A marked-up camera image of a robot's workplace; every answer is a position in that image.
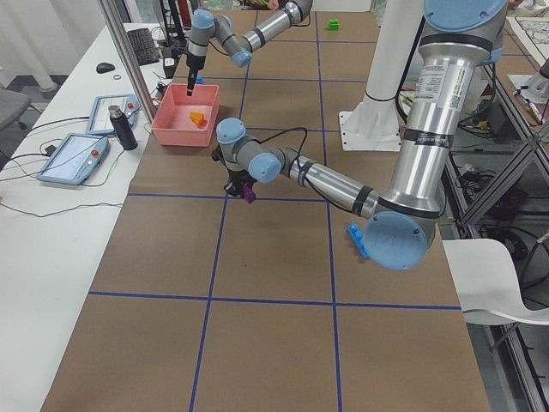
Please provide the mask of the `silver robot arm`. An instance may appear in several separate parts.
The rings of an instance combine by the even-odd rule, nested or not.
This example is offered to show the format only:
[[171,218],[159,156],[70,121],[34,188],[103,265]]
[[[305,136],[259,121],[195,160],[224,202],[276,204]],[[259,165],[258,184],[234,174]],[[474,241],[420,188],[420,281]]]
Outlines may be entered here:
[[242,121],[222,120],[212,156],[229,174],[227,191],[286,176],[336,207],[365,218],[359,252],[390,270],[420,263],[434,239],[436,199],[474,71],[501,54],[503,1],[390,1],[364,99],[340,115],[347,151],[394,152],[393,176],[375,191],[306,157],[267,148]]
[[234,64],[242,68],[250,63],[255,51],[288,28],[296,27],[303,22],[309,16],[311,7],[311,1],[288,1],[282,9],[241,36],[234,32],[229,17],[215,15],[206,9],[195,11],[187,39],[186,65],[189,68],[187,94],[193,95],[196,78],[205,66],[211,39],[215,39]]

